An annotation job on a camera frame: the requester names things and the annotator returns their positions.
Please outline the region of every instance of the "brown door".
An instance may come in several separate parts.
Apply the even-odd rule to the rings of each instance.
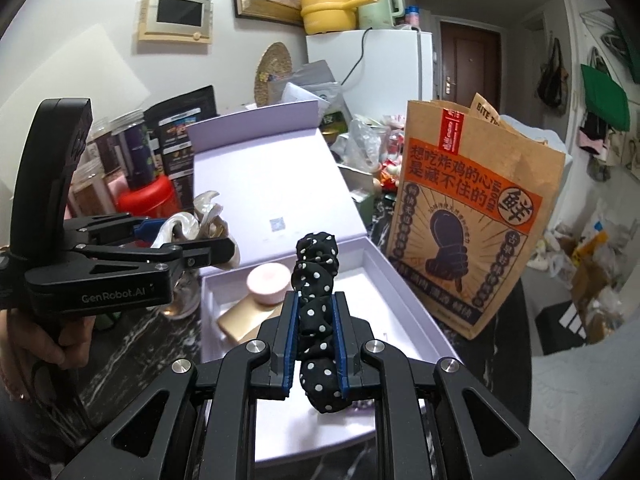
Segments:
[[[470,106],[476,92],[497,110],[500,105],[500,34],[440,22],[441,99]]]

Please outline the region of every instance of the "green tote bag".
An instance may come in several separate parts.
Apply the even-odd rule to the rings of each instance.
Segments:
[[[581,65],[587,110],[606,121],[613,129],[628,132],[630,116],[626,93],[619,84],[613,81],[608,70],[602,72],[593,66],[596,56],[600,57],[594,47],[590,64]]]

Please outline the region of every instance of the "yellow saucepan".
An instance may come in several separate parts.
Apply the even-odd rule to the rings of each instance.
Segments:
[[[377,0],[300,0],[307,34],[355,30],[356,9]]]

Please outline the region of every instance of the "box lid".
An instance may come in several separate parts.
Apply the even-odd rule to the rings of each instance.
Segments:
[[[216,190],[241,266],[292,254],[309,232],[366,236],[318,125],[318,103],[244,110],[192,124],[193,193]],[[207,269],[205,273],[217,269]]]

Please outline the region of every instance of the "light green kettle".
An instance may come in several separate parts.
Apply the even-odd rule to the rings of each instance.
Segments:
[[[378,0],[358,9],[358,28],[393,28],[394,18],[404,16],[404,0]]]

